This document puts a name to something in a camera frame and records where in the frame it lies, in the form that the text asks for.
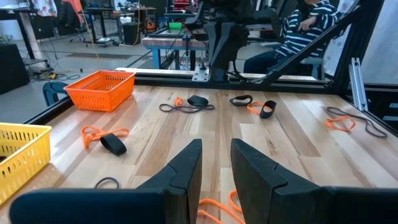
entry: concrete floor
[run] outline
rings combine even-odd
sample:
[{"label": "concrete floor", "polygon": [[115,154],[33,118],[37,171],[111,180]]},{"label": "concrete floor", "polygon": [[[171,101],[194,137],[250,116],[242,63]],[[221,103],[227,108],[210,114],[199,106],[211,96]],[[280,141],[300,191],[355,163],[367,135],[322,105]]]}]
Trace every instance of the concrete floor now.
[{"label": "concrete floor", "polygon": [[[391,20],[394,17],[393,15],[398,12],[397,2],[396,0],[386,0],[381,17],[377,22],[375,32],[363,61],[365,82],[398,83],[398,69],[395,63],[398,56],[398,40],[394,39],[398,35],[398,29],[395,28],[394,21]],[[116,25],[107,22],[106,29],[109,33],[114,32]],[[396,35],[385,35],[385,30],[388,30],[389,34],[393,32]],[[97,35],[101,33],[99,28],[96,29],[96,33]],[[85,34],[85,37],[86,39],[90,39],[88,34]],[[51,66],[54,67],[57,73],[64,73],[66,75],[79,74],[81,77],[84,77],[97,70],[112,70],[118,67],[137,68],[145,62],[145,60],[140,60],[140,58],[149,52],[142,45],[122,45],[119,47],[109,45],[109,47],[102,47],[101,45],[86,45],[78,41],[78,39],[75,39],[72,43],[69,40],[70,37],[61,37],[53,39],[51,42],[46,41],[39,44],[39,51],[42,53],[43,58],[47,58],[50,61]],[[26,58],[27,51],[24,43],[18,41],[16,44],[20,50],[21,57]],[[259,44],[250,44],[240,49],[236,62],[238,70],[243,70],[243,64],[246,59],[266,50],[260,47]],[[123,61],[65,58],[65,56],[72,53],[119,54],[130,55],[130,57]],[[0,95],[0,105],[3,108],[0,111],[0,122],[23,123],[46,109],[42,94],[44,83],[31,82],[26,86]]]}]

